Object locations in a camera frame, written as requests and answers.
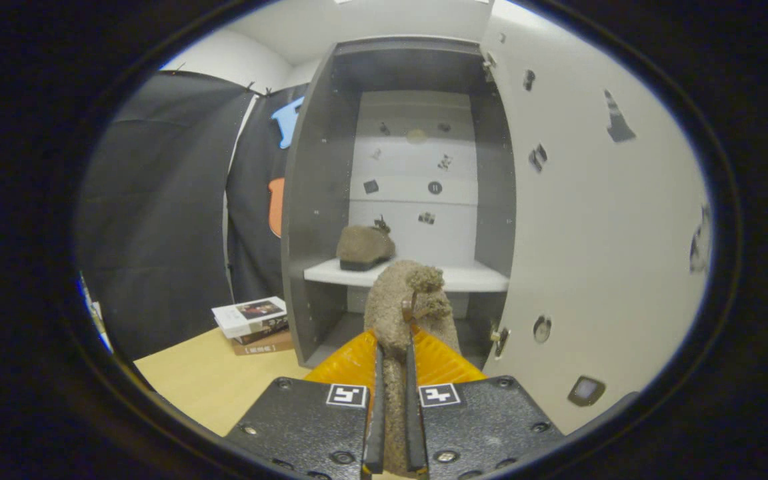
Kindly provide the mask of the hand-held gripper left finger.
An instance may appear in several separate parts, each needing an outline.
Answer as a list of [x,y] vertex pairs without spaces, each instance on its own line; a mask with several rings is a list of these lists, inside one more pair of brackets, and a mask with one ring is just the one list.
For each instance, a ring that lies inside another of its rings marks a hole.
[[295,479],[369,479],[383,469],[382,363],[364,331],[302,379],[272,380],[225,438]]

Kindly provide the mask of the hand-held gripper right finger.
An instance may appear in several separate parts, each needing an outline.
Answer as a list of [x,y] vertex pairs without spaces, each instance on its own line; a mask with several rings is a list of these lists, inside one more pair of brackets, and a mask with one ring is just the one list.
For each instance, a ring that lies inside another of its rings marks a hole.
[[518,380],[482,374],[417,326],[407,350],[405,428],[407,466],[421,479],[490,476],[564,440]]

